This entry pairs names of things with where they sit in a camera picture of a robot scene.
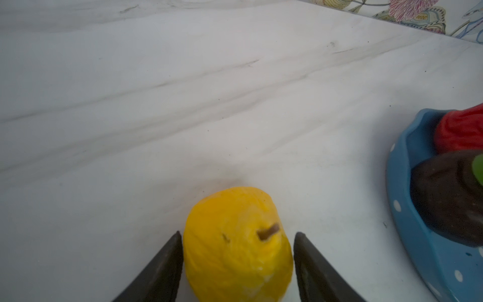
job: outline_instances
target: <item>red object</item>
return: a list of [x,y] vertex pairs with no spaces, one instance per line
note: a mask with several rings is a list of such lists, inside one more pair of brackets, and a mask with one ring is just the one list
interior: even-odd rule
[[434,144],[439,154],[483,149],[483,103],[445,114],[436,127]]

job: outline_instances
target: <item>white marble countertop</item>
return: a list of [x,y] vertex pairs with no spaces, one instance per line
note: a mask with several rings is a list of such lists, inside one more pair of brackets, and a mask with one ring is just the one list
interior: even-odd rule
[[0,5],[0,300],[110,302],[247,185],[368,302],[435,301],[385,161],[420,109],[482,101],[483,47],[295,0],[59,2]]

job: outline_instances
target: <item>floral wallpaper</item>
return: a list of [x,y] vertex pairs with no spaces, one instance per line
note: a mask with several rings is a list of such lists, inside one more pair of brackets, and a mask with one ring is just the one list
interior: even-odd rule
[[303,0],[483,44],[483,0]]

